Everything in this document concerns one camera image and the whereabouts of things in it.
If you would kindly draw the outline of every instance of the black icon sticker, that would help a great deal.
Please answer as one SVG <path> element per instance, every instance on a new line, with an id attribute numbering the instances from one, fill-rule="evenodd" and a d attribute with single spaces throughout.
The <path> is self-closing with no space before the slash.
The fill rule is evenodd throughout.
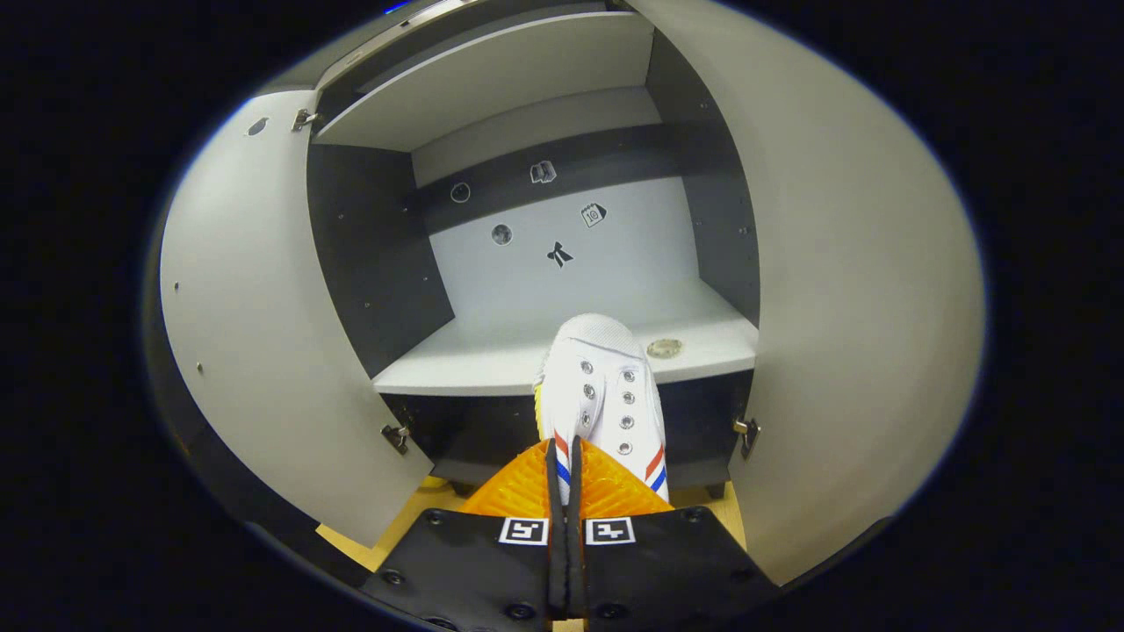
<path id="1" fill-rule="evenodd" d="M 636 541 L 632 518 L 590 518 L 586 521 L 586 544 L 631 544 Z"/>
<path id="2" fill-rule="evenodd" d="M 562 244 L 560 242 L 554 242 L 554 250 L 546 253 L 546 259 L 553 259 L 554 262 L 559 264 L 559 268 L 562 268 L 566 261 L 573 261 L 573 258 L 562 250 Z"/>
<path id="3" fill-rule="evenodd" d="M 541 182 L 543 184 L 547 182 L 553 182 L 558 178 L 558 173 L 554 172 L 554 165 L 551 161 L 544 160 L 538 164 L 531 165 L 531 182 Z"/>
<path id="4" fill-rule="evenodd" d="M 605 207 L 599 204 L 591 204 L 581 209 L 581 218 L 586 220 L 586 226 L 592 228 L 595 224 L 605 219 Z"/>
<path id="5" fill-rule="evenodd" d="M 457 182 L 453 184 L 453 188 L 448 191 L 448 197 L 453 198 L 456 204 L 464 204 L 469 201 L 472 196 L 472 189 L 469 188 L 468 182 Z"/>
<path id="6" fill-rule="evenodd" d="M 504 544 L 546 545 L 546 518 L 506 518 L 499 533 Z"/>

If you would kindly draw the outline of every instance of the bow icon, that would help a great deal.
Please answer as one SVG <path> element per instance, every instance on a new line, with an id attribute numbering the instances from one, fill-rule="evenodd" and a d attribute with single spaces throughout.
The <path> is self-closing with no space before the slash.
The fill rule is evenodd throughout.
<path id="1" fill-rule="evenodd" d="M 559 268 L 562 268 L 563 263 L 565 263 L 566 261 L 573 260 L 572 256 L 570 256 L 569 254 L 565 253 L 565 251 L 562 250 L 561 242 L 554 242 L 554 250 L 546 253 L 546 259 L 553 259 L 554 262 L 559 264 Z"/>

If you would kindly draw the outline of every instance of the black background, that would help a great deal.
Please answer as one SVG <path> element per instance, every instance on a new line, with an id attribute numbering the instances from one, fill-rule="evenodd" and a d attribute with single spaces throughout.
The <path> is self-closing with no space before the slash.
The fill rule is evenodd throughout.
<path id="1" fill-rule="evenodd" d="M 135 294 L 161 197 L 207 134 L 386 4 L 6 7 L 12 629 L 390 629 L 227 518 L 182 466 L 148 407 Z M 1121 320 L 1118 16 L 1044 7 L 747 7 L 861 78 L 941 156 L 985 249 L 994 323 L 945 467 L 872 544 L 758 611 L 756 629 L 1120 626 L 1120 443 L 1100 434 L 1122 418 L 1102 336 Z"/>

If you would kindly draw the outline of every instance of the wooden floor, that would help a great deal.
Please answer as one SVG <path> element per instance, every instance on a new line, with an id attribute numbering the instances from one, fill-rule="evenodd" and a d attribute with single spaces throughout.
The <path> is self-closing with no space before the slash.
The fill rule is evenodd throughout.
<path id="1" fill-rule="evenodd" d="M 326 525 L 320 525 L 316 530 L 321 538 L 330 542 L 337 549 L 347 554 L 351 559 L 363 565 L 374 572 L 382 565 L 390 550 L 395 548 L 406 531 L 414 524 L 414 521 L 428 508 L 441 508 L 456 511 L 464 504 L 464 498 L 453 493 L 452 486 L 441 479 L 427 478 L 422 487 L 410 496 L 398 517 L 390 523 L 390 527 L 382 534 L 379 542 L 373 548 L 366 548 L 353 542 Z M 694 489 L 676 489 L 671 491 L 672 506 L 692 507 L 703 505 L 714 512 L 734 540 L 745 549 L 745 532 L 742 529 L 742 515 L 737 508 L 737 498 L 734 497 L 734 488 L 727 482 L 725 497 L 713 500 L 701 487 Z M 554 632 L 580 632 L 583 629 L 582 620 L 555 621 Z"/>

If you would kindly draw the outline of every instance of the white sneaker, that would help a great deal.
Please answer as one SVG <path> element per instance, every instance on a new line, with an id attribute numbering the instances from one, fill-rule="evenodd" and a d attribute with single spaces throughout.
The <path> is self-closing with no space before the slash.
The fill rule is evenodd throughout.
<path id="1" fill-rule="evenodd" d="M 663 412 L 655 377 L 632 332 L 599 314 L 565 322 L 535 386 L 544 439 L 558 446 L 562 504 L 570 502 L 570 445 L 581 436 L 668 499 Z"/>

